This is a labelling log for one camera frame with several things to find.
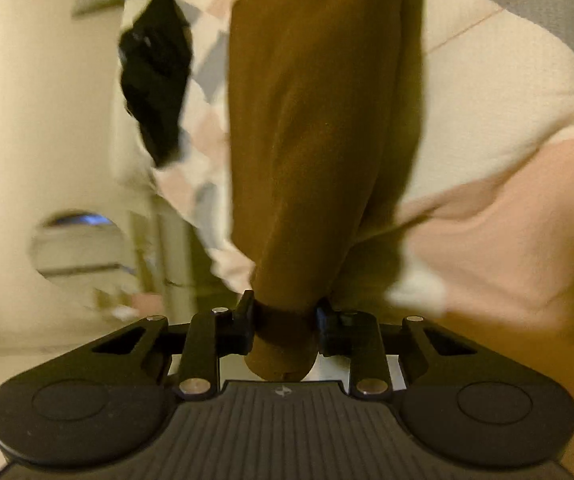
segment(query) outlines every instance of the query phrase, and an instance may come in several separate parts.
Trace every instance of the black device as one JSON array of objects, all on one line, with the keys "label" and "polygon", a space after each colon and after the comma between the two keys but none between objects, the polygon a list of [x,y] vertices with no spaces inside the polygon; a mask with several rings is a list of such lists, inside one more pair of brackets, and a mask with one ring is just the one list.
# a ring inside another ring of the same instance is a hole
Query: black device
[{"label": "black device", "polygon": [[[574,401],[555,381],[419,316],[317,307],[340,381],[227,381],[254,297],[190,324],[139,320],[0,386],[0,480],[570,480]],[[168,375],[173,354],[182,354]],[[406,388],[394,390],[387,355]]]}]

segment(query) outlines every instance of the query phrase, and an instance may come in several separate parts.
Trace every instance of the patterned fabric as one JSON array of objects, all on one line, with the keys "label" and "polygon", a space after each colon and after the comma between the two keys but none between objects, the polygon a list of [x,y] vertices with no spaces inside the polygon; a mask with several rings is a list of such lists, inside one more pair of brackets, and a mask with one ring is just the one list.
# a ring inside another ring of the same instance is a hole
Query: patterned fabric
[{"label": "patterned fabric", "polygon": [[[195,49],[191,149],[156,178],[241,291],[253,264],[229,241],[234,0],[178,1]],[[411,175],[395,216],[360,232],[334,303],[422,312],[574,395],[574,0],[404,0],[392,85],[389,155],[408,150]]]},{"label": "patterned fabric", "polygon": [[229,240],[231,225],[227,46],[234,0],[176,0],[190,22],[192,76],[179,124],[185,155],[156,170],[160,193],[197,227],[212,272],[233,290],[249,288],[252,263]]}]

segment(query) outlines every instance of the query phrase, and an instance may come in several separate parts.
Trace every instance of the logo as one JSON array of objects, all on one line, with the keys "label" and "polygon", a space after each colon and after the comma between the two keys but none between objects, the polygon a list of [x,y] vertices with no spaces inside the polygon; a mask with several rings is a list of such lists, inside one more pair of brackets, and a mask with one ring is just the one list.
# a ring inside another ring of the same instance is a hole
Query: logo
[{"label": "logo", "polygon": [[291,394],[291,388],[288,388],[283,384],[280,388],[276,388],[273,392],[284,399],[286,396]]}]

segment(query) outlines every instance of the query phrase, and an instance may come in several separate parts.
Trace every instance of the black object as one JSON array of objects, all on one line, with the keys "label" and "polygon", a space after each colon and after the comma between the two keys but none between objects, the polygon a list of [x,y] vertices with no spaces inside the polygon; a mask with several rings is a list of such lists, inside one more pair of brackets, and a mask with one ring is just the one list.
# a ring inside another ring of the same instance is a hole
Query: black object
[{"label": "black object", "polygon": [[120,39],[126,108],[157,168],[179,156],[178,117],[192,61],[187,27],[175,0],[151,0]]},{"label": "black object", "polygon": [[421,317],[379,325],[323,301],[320,351],[350,357],[349,394],[337,381],[221,391],[218,359],[249,352],[253,310],[249,291],[189,325],[144,319],[10,379],[0,480],[573,478],[557,462],[574,433],[569,394]]}]

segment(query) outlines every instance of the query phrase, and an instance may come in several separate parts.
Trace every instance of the triangular cutout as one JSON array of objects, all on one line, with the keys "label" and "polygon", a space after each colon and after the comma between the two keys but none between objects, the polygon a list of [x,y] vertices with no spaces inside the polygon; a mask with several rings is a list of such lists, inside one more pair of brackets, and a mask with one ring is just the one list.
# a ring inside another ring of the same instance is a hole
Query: triangular cutout
[{"label": "triangular cutout", "polygon": [[142,326],[133,328],[129,332],[125,332],[120,336],[105,341],[101,345],[93,349],[93,352],[98,354],[115,354],[115,355],[126,355],[132,350],[141,340],[142,335],[145,333],[145,329]]},{"label": "triangular cutout", "polygon": [[452,355],[472,355],[476,351],[473,348],[463,345],[462,343],[452,339],[448,335],[439,332],[433,328],[426,328],[425,334],[429,339],[429,342],[434,347],[435,351],[440,355],[452,356]]}]

